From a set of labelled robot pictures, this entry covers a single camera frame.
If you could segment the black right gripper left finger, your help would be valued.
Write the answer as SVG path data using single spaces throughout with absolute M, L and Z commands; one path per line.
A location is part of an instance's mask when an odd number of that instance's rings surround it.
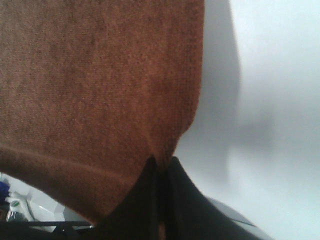
M 156 159 L 147 159 L 124 200 L 96 226 L 97 240 L 161 240 L 163 183 Z

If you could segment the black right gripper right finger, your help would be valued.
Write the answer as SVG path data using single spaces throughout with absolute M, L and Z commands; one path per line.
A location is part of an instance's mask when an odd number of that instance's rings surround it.
M 173 157 L 164 174 L 167 240 L 269 240 L 270 236 L 221 202 L 205 197 Z

